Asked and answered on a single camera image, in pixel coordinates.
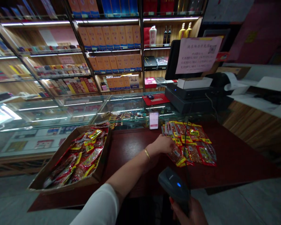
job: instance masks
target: red mouse pad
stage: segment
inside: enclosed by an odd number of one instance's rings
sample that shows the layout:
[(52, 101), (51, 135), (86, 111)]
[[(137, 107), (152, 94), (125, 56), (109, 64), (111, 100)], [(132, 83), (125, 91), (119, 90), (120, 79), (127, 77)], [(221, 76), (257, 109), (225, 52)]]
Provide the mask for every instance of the red mouse pad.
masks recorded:
[(158, 105), (158, 104), (170, 102), (166, 98), (165, 94), (155, 94), (153, 96), (154, 96), (154, 99), (149, 99), (147, 96), (143, 96), (143, 99), (144, 99), (147, 106)]

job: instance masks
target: phone screen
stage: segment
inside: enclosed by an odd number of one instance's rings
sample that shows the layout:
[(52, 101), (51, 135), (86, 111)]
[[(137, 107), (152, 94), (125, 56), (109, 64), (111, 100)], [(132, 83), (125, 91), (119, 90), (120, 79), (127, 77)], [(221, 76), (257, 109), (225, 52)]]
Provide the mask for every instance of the phone screen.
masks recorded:
[(150, 112), (149, 113), (150, 129), (158, 129), (158, 119), (159, 119), (159, 113), (158, 112)]

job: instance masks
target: cash register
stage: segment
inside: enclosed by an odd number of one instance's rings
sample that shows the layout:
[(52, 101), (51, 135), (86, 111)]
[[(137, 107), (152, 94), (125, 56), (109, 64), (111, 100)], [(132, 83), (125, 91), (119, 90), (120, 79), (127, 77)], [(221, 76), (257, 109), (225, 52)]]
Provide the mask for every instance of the cash register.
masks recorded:
[[(174, 40), (171, 44), (168, 66), (165, 74), (166, 80), (178, 80), (180, 78), (201, 77), (200, 73), (176, 74), (179, 58), (180, 40)], [(232, 91), (225, 91), (224, 86), (229, 84), (229, 78), (225, 73), (209, 74), (212, 78), (210, 87), (182, 89), (177, 83), (168, 83), (165, 96), (172, 105), (181, 113), (213, 113), (226, 110), (233, 99), (228, 97)]]

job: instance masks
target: white bottle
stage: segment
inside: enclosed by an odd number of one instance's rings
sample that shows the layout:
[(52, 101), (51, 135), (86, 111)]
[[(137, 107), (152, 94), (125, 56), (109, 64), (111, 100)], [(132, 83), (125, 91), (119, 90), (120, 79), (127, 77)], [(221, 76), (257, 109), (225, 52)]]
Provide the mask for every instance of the white bottle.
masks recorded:
[(150, 47), (156, 47), (156, 34), (157, 34), (157, 29), (155, 26), (152, 26), (151, 29), (149, 30), (150, 33)]

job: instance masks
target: gold bracelet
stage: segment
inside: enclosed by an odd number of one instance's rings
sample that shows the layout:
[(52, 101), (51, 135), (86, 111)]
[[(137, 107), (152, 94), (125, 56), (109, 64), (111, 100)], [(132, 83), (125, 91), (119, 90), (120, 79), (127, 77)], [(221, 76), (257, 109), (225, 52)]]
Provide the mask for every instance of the gold bracelet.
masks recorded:
[(147, 156), (148, 156), (149, 160), (151, 160), (150, 155), (149, 155), (149, 153), (148, 153), (148, 151), (147, 151), (147, 149), (146, 149), (146, 148), (145, 148), (145, 153), (147, 154)]

